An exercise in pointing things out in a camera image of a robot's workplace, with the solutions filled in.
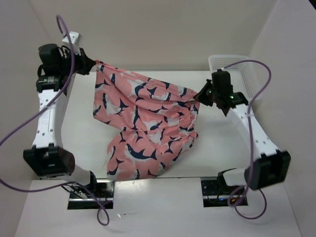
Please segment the pink shark print shorts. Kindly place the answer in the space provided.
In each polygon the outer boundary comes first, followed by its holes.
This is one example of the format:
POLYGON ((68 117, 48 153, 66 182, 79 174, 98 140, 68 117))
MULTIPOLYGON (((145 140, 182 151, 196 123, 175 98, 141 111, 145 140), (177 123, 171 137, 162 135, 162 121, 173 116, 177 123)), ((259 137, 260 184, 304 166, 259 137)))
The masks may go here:
POLYGON ((93 117, 119 130, 107 147, 107 176, 116 181, 165 173, 195 143, 195 91, 96 62, 93 117))

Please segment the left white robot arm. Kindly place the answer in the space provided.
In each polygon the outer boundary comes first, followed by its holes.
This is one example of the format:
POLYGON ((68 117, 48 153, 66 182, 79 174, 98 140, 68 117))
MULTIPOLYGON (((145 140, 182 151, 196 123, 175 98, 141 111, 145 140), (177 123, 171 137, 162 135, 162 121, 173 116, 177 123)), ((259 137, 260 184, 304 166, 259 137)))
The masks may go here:
POLYGON ((68 47, 52 43, 39 47, 39 57, 36 89, 41 114, 35 139, 23 158, 38 177, 76 182, 83 194, 94 197, 99 190, 96 177, 77 166, 74 155, 64 149, 61 129, 76 74, 88 75, 96 63, 82 48, 72 54, 68 47))

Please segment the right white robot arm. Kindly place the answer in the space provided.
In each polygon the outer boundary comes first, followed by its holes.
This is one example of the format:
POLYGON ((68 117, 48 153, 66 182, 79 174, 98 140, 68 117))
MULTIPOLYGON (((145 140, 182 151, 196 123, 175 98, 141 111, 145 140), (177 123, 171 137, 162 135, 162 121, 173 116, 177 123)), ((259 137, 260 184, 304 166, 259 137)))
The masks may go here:
POLYGON ((236 127, 253 158, 253 164, 247 168, 219 172, 216 187, 220 193, 228 194, 236 186, 258 190, 285 180, 291 161, 289 152, 281 151, 269 139, 249 109, 246 97, 241 92, 234 93, 230 82, 213 84, 207 79, 194 99, 206 106, 216 105, 236 127))

